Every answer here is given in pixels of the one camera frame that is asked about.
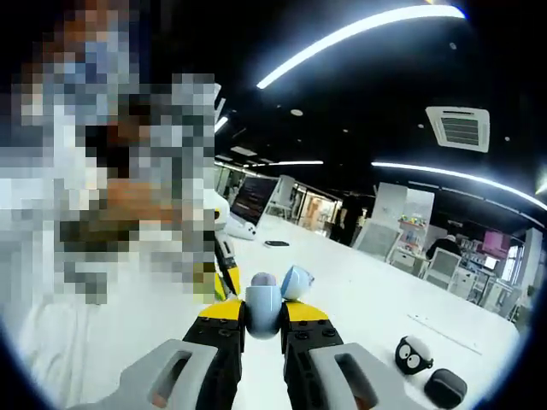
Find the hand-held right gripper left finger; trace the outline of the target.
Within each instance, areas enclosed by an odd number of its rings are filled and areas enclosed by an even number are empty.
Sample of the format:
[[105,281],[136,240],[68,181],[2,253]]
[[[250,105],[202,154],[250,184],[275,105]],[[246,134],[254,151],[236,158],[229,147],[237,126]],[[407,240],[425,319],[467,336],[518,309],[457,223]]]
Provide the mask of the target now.
[[183,339],[170,339],[127,367],[119,387],[77,409],[230,409],[242,376],[244,303],[206,307]]

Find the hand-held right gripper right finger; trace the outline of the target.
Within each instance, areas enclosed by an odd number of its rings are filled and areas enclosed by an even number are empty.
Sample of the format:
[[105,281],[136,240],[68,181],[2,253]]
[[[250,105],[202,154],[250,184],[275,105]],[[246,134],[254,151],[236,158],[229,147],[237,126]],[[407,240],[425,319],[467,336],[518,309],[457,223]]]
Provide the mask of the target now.
[[328,316],[303,302],[280,313],[284,380],[294,409],[422,409],[402,377],[358,343],[344,343]]

